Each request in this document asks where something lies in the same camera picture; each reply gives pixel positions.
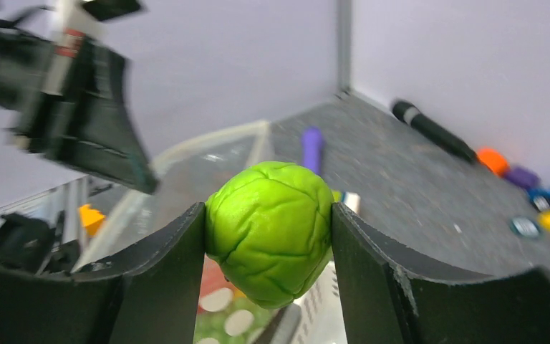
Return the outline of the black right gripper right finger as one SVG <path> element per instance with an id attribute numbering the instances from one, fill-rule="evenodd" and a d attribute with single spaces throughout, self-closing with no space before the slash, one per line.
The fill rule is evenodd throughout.
<path id="1" fill-rule="evenodd" d="M 550 267 L 493 277 L 433 259 L 332 206 L 349 343 L 550 343 Z"/>

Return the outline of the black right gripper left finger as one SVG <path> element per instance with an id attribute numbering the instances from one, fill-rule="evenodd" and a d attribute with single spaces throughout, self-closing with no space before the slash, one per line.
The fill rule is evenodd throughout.
<path id="1" fill-rule="evenodd" d="M 0 343 L 191 343 L 205 206 L 76 272 L 42 274 L 55 232 L 19 214 L 0 227 Z"/>

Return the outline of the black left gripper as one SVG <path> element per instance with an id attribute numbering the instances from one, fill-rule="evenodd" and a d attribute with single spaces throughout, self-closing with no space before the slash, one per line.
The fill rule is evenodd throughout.
<path id="1" fill-rule="evenodd" d="M 53 161 L 76 171 L 155 193 L 159 180 L 125 107 L 125 58 L 101 39 L 86 38 L 63 94 L 42 92 L 52 37 L 21 27 L 41 10 L 0 19 L 0 107 L 17 114 L 11 134 L 26 151 L 52 152 Z"/>

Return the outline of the clear zip top bag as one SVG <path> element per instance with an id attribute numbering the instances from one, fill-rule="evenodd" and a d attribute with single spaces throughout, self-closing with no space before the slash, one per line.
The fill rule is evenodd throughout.
<path id="1" fill-rule="evenodd" d="M 158 190 L 152 195 L 128 191 L 79 258 L 77 270 L 162 229 L 243 169 L 273 156 L 270 125 L 264 120 L 167 149 L 153 162 L 160 179 Z"/>

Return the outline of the green toy lettuce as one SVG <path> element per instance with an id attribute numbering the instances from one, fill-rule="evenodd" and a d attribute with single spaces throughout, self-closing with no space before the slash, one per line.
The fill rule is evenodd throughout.
<path id="1" fill-rule="evenodd" d="M 304 295 L 332 253 L 333 193 L 308 168 L 264 161 L 206 202 L 205 248 L 224 276 L 262 308 Z"/>

